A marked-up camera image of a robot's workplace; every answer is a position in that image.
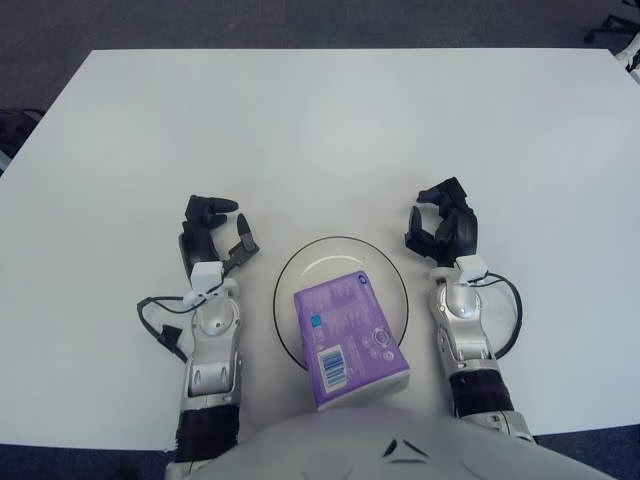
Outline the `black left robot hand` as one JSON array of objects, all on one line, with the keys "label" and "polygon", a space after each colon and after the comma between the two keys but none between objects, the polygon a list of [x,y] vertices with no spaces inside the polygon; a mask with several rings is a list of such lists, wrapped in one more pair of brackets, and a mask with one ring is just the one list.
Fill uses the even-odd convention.
[{"label": "black left robot hand", "polygon": [[239,209],[239,204],[230,199],[191,195],[182,222],[182,233],[178,237],[179,248],[187,276],[200,262],[221,262],[223,275],[241,267],[260,247],[255,243],[249,223],[244,214],[236,219],[239,243],[229,250],[223,259],[216,250],[212,232],[221,227],[227,215]]}]

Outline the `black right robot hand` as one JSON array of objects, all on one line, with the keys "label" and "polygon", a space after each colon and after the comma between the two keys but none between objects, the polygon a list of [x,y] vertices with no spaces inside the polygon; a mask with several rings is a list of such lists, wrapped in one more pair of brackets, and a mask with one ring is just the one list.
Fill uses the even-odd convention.
[{"label": "black right robot hand", "polygon": [[478,220],[468,205],[467,194],[456,177],[418,193],[416,202],[438,208],[441,218],[436,232],[422,228],[420,210],[410,211],[405,246],[422,257],[433,259],[439,267],[452,267],[458,257],[475,255],[478,241]]}]

